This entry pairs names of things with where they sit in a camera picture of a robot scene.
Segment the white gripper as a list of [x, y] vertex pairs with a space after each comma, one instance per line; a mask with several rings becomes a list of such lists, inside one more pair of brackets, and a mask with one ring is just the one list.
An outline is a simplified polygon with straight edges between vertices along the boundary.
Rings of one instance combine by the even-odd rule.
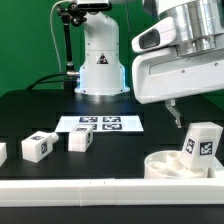
[[174, 99], [224, 89], [224, 27], [212, 19], [162, 19], [132, 40], [136, 99], [165, 101], [178, 128]]

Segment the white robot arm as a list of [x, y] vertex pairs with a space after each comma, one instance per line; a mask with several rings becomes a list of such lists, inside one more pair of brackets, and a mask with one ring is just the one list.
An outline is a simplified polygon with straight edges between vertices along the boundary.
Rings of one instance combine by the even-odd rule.
[[[78, 0], [87, 12], [85, 62], [75, 92], [98, 101], [129, 91], [119, 61], [119, 28], [106, 0]], [[177, 98], [224, 89], [224, 0], [142, 0], [159, 21], [132, 40], [135, 98], [164, 101], [181, 125]]]

